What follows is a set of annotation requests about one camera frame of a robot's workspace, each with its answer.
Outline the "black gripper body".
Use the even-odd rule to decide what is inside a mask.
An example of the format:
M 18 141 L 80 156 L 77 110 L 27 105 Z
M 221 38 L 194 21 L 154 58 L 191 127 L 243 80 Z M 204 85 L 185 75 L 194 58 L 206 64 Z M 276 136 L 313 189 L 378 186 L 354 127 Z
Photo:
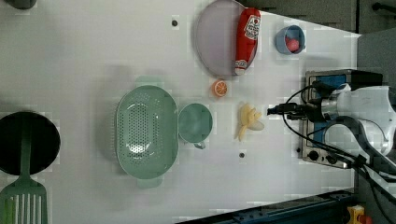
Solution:
M 291 111 L 287 114 L 287 119 L 309 120 L 311 122 L 324 120 L 321 108 L 318 105 L 297 105 L 296 103 L 291 104 Z

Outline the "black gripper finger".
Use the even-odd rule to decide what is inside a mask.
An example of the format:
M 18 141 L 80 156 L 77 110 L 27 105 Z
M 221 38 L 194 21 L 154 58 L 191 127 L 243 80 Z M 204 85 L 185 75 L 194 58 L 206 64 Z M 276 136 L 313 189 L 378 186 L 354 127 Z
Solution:
M 287 113 L 287 110 L 283 105 L 276 105 L 267 109 L 267 115 L 284 115 L 285 113 Z

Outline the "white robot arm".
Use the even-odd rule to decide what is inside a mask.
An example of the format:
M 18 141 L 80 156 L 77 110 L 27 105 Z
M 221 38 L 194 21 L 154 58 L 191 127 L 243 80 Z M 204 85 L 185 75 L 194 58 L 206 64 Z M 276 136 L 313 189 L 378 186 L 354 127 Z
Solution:
M 393 178 L 395 161 L 389 153 L 395 145 L 395 93 L 389 86 L 370 86 L 356 90 L 344 83 L 335 88 L 321 82 L 302 88 L 314 90 L 318 97 L 301 104 L 287 101 L 269 108 L 269 115 L 280 115 L 285 122 L 308 120 L 325 124 L 319 131 L 322 139 L 311 133 L 302 138 L 353 164 L 369 167 L 380 175 Z

